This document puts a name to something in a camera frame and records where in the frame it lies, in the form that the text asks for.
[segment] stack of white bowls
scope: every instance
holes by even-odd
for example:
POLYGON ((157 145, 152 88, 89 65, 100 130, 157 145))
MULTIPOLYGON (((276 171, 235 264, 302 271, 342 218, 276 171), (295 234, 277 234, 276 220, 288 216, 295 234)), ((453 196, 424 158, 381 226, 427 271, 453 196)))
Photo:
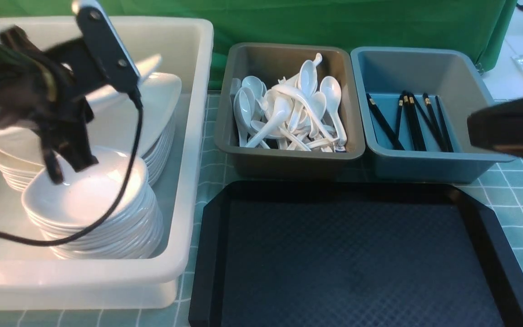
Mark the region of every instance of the stack of white bowls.
POLYGON ((23 191, 31 180, 44 169, 41 165, 25 162, 0 152, 0 171, 10 188, 23 191))
MULTIPOLYGON (((143 96, 144 117, 138 155, 147 163, 148 183, 153 185, 166 165, 173 144, 174 109, 181 94, 181 79, 173 74, 152 73, 139 90, 143 96)), ((90 144, 129 153, 133 146, 137 118, 137 110, 131 101, 114 103, 111 108, 98 112, 88 124, 90 144)), ((0 153, 11 157, 8 167, 13 170, 21 170, 25 164, 39 169, 44 167, 39 138, 29 130, 0 137, 0 153)), ((5 178, 6 172, 2 170, 2 174, 5 178)))
MULTIPOLYGON (((29 184, 21 203, 46 240, 70 236, 100 218, 122 186, 129 155, 93 147, 98 165, 75 173, 59 158, 64 183, 55 185, 46 172, 29 184)), ((98 228, 68 244, 52 247, 61 259, 148 258, 163 236, 163 216, 148 185, 147 166, 137 158, 116 210, 98 228)))

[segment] green cloth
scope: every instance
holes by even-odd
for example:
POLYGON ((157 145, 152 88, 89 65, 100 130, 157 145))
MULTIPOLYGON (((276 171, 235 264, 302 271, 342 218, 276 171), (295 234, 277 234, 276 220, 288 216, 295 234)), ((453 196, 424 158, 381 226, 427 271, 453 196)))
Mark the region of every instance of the green cloth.
MULTIPOLYGON (((102 0, 109 15, 199 17, 215 39, 210 88, 240 42, 459 50, 496 65, 516 0, 102 0)), ((70 0, 0 0, 0 17, 70 15, 70 0)))

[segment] spoon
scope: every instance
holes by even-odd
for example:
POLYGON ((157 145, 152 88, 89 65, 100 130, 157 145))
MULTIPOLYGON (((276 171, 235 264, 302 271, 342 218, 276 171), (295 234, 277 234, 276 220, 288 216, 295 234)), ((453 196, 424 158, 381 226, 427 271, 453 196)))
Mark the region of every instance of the spoon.
MULTIPOLYGON (((298 139, 300 142, 303 143, 303 145, 305 145, 305 143, 303 142, 303 139, 305 139, 306 136, 308 136, 308 134, 309 134, 309 132, 302 132, 296 136, 296 139, 298 139)), ((288 146, 288 148, 286 150, 295 150, 297 146, 298 146, 297 142, 292 142, 292 143, 290 143, 290 145, 288 146)))
POLYGON ((274 103, 276 103, 276 98, 280 96, 280 93, 278 91, 275 91, 274 89, 270 89, 267 91, 266 95, 263 96, 263 98, 260 100, 260 102, 265 106, 265 108, 262 106, 262 110, 266 116, 266 119, 269 119, 271 117, 272 112, 274 112, 274 103))
MULTIPOLYGON (((314 102, 311 110, 315 110, 314 114, 319 120, 322 120, 324 114, 326 113, 326 95, 322 92, 314 93, 311 96, 311 101, 314 102)), ((313 139, 318 135, 318 126, 314 122, 311 123, 310 137, 313 139)))
POLYGON ((340 106, 340 99, 342 98, 342 90, 340 84, 332 76, 326 76, 320 83, 320 92, 326 95, 326 111, 332 119, 332 124, 336 129, 338 136, 338 145, 344 146, 346 144, 346 131, 342 125, 342 120, 338 115, 338 107, 340 106))
MULTIPOLYGON (((296 99, 297 101, 300 101, 302 103, 302 105, 304 105, 307 108, 312 107, 312 105, 309 103, 308 99, 304 96, 304 94, 299 89, 296 89, 295 87, 291 87, 291 86, 284 85, 284 84, 278 84, 278 85, 274 85, 272 87, 272 89, 274 89, 280 93, 283 93, 285 95, 288 95, 289 97, 292 97, 292 98, 296 99)), ((324 128, 324 124, 322 124, 320 119, 314 113, 315 111, 316 110, 310 109, 310 110, 307 110, 307 113, 310 115, 310 117, 312 118, 312 120, 314 121, 314 123, 316 124, 316 126, 318 127, 320 132, 322 132, 324 137, 326 139, 328 139, 328 141, 334 142, 334 137, 332 137, 332 135, 330 135, 330 133, 328 133, 326 131, 326 128, 324 128)))
POLYGON ((231 79, 231 88, 230 88, 229 94, 236 95, 237 91, 239 91, 239 89, 241 89, 241 80, 235 79, 235 78, 231 79))
POLYGON ((249 100, 247 100, 247 95, 245 95, 245 89, 239 89, 233 100, 233 115, 237 124, 240 147, 244 147, 247 143, 247 129, 249 129, 252 119, 249 109, 249 100))
MULTIPOLYGON (((262 122, 256 122, 256 121, 252 121, 252 130, 254 130, 255 132, 259 132, 260 130, 262 130, 264 128, 266 124, 262 123, 262 122)), ((310 148, 307 147, 301 140, 303 138, 300 138, 300 137, 296 137, 294 134, 288 132, 288 130, 286 130, 285 128, 283 128, 282 126, 278 127, 278 128, 274 128, 272 131, 270 131, 267 135, 266 135, 266 139, 277 139, 278 142, 280 142, 280 140, 282 141, 285 141, 286 139, 289 139, 290 141, 292 141, 292 144, 294 145, 294 148, 296 146, 300 147, 301 149, 303 149, 304 151, 310 151, 310 148)))
POLYGON ((247 148, 256 147, 271 131, 280 126, 292 113, 292 106, 283 97, 277 97, 274 103, 274 111, 267 123, 259 130, 245 145, 247 148))
POLYGON ((261 141, 256 148, 262 148, 262 149, 271 149, 269 145, 265 141, 261 141))
MULTIPOLYGON (((318 85, 318 72, 314 63, 311 60, 306 60, 301 65, 298 76, 299 77, 296 81, 297 88, 300 89, 306 97, 312 96, 316 90, 316 85, 318 85)), ((297 125, 300 122, 301 110, 302 104, 296 102, 294 111, 292 112, 292 116, 288 122, 290 132, 293 132, 297 128, 297 125)))
MULTIPOLYGON (((320 54, 319 52, 316 54, 316 57, 314 58, 312 64, 314 64, 314 67, 317 67, 320 63, 322 62, 322 54, 320 54)), ((290 77, 289 79, 284 79, 283 80, 279 80, 278 83, 279 84, 286 84, 286 85, 290 85, 290 86, 293 86, 295 87, 296 86, 296 81, 298 79, 298 76, 300 76, 299 73, 297 73, 296 75, 290 77)))
POLYGON ((246 76, 243 81, 241 81, 241 86, 251 89, 255 99, 260 99, 267 91, 267 87, 263 81, 255 76, 246 76))

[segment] teal checkered tablecloth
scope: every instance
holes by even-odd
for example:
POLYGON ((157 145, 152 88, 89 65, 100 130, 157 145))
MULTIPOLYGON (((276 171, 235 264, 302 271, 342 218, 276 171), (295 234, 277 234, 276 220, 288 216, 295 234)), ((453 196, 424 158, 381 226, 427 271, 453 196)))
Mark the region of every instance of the teal checkered tablecloth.
MULTIPOLYGON (((197 189, 195 225, 189 264, 181 276, 176 301, 168 308, 154 310, 78 310, 78 311, 0 311, 0 327, 188 327, 195 259, 203 207, 225 185, 239 180, 227 156, 213 142, 218 95, 207 100, 204 125, 201 174, 197 189)), ((345 169, 341 181, 372 182, 372 170, 357 162, 345 169)), ((523 161, 494 165, 478 180, 457 185, 498 215, 519 264, 523 269, 523 161)))

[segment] black cable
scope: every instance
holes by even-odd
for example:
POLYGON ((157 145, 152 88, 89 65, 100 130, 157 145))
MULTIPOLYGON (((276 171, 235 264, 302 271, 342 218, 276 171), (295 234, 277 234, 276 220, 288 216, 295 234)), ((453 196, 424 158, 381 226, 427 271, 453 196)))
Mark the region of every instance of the black cable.
POLYGON ((97 221, 95 221, 88 227, 84 228, 83 230, 76 232, 75 234, 72 234, 65 238, 60 238, 58 240, 53 240, 53 241, 33 240, 31 238, 23 238, 22 236, 12 235, 12 234, 8 234, 6 232, 0 232, 0 238, 2 238, 3 240, 15 242, 15 243, 26 244, 29 246, 38 246, 38 247, 60 246, 60 245, 75 241, 83 236, 86 236, 91 231, 95 230, 98 226, 102 225, 102 223, 104 223, 104 221, 106 221, 106 219, 108 219, 108 217, 110 217, 110 215, 112 215, 112 213, 114 213, 114 210, 116 209, 116 207, 118 207, 120 200, 124 196, 124 191, 126 190, 126 187, 128 186, 128 180, 129 180, 130 174, 133 170, 134 160, 137 157, 138 143, 141 139, 141 130, 143 129, 143 103, 141 102, 141 93, 139 92, 139 90, 137 88, 133 92, 129 93, 128 97, 134 103, 134 105, 138 111, 137 131, 135 132, 135 135, 134 135, 133 151, 130 154, 130 160, 128 161, 128 167, 126 169, 126 174, 125 174, 124 180, 122 182, 122 187, 120 188, 120 191, 118 191, 118 195, 116 195, 116 199, 114 199, 114 202, 112 203, 112 205, 108 208, 108 210, 106 210, 106 213, 104 213, 102 215, 102 217, 98 218, 97 221))

